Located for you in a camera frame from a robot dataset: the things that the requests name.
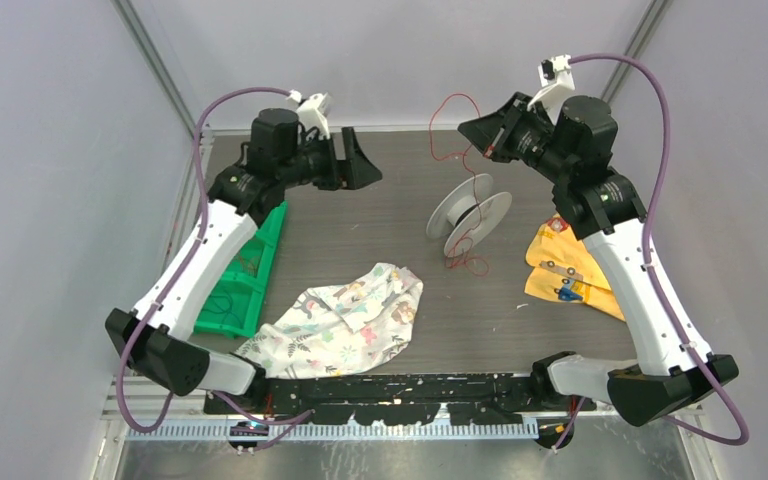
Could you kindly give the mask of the grey plastic spool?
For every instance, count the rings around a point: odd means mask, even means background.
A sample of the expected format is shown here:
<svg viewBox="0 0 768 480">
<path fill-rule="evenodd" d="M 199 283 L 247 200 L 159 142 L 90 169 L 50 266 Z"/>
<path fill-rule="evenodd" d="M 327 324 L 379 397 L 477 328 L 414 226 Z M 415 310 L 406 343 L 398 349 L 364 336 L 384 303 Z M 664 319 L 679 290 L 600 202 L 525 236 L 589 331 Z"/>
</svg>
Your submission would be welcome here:
<svg viewBox="0 0 768 480">
<path fill-rule="evenodd" d="M 443 254 L 459 257 L 484 240 L 504 219 L 512 194 L 496 192 L 494 179 L 481 173 L 455 187 L 434 209 L 427 224 L 429 239 L 445 238 Z"/>
</svg>

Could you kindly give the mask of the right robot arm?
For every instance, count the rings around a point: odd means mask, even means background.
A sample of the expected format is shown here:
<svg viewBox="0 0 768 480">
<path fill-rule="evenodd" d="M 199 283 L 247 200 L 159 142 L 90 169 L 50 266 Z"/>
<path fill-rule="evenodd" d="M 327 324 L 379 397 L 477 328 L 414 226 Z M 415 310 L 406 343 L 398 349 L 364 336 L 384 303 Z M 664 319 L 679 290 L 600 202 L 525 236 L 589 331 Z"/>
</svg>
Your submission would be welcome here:
<svg viewBox="0 0 768 480">
<path fill-rule="evenodd" d="M 556 211 L 605 275 L 631 334 L 632 360 L 564 351 L 536 361 L 530 392 L 537 406 L 551 411 L 570 396 L 586 397 L 642 426 L 738 376 L 732 356 L 714 353 L 679 307 L 663 305 L 668 283 L 651 281 L 657 255 L 643 240 L 647 213 L 632 182 L 610 164 L 618 126 L 605 102 L 573 96 L 551 119 L 516 93 L 458 131 L 484 157 L 520 161 L 552 183 Z"/>
</svg>

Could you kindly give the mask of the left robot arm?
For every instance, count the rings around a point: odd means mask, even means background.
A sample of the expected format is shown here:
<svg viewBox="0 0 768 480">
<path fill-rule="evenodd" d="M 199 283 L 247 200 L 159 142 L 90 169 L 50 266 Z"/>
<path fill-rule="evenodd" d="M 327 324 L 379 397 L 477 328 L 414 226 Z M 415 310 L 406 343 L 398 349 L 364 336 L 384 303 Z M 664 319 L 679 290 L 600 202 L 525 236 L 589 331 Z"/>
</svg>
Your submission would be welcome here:
<svg viewBox="0 0 768 480">
<path fill-rule="evenodd" d="M 299 113 L 261 111 L 253 120 L 240 159 L 222 170 L 207 191 L 205 209 L 174 259 L 137 304 L 115 308 L 105 329 L 127 369 L 177 396 L 217 390 L 240 412 L 258 412 L 267 398 L 255 380 L 257 366 L 233 354 L 190 342 L 195 323 L 226 267 L 253 239 L 288 189 L 358 190 L 381 180 L 360 147 L 354 128 L 334 138 Z"/>
</svg>

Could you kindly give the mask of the yellow patterned cloth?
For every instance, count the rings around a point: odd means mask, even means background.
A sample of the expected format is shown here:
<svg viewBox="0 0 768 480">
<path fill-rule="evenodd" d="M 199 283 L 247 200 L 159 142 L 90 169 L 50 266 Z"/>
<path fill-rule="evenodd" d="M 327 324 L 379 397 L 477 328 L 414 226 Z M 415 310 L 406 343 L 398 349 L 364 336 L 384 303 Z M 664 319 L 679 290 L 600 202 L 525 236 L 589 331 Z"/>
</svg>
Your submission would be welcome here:
<svg viewBox="0 0 768 480">
<path fill-rule="evenodd" d="M 524 285 L 526 294 L 550 302 L 587 305 L 624 319 L 601 268 L 560 215 L 540 225 L 524 261 L 532 268 Z"/>
</svg>

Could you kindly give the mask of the white patterned cloth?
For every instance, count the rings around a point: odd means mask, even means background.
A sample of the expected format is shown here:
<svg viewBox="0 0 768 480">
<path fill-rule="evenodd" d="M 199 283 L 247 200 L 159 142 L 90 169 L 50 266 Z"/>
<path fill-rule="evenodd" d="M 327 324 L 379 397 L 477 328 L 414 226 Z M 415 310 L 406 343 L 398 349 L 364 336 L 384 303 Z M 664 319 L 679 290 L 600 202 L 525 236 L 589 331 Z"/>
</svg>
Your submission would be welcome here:
<svg viewBox="0 0 768 480">
<path fill-rule="evenodd" d="M 303 291 L 236 354 L 262 367 L 270 379 L 368 372 L 408 347 L 423 290 L 423 281 L 408 268 L 377 263 L 344 285 Z"/>
</svg>

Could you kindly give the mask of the green three-compartment bin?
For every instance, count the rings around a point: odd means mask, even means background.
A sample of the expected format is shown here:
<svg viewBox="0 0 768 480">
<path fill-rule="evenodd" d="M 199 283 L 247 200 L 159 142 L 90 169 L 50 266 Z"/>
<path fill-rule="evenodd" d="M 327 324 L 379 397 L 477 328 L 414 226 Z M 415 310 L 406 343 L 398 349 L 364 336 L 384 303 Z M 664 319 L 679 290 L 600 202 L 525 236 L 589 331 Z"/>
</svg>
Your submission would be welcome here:
<svg viewBox="0 0 768 480">
<path fill-rule="evenodd" d="M 280 204 L 236 253 L 208 295 L 196 333 L 250 338 L 257 332 L 288 209 Z"/>
</svg>

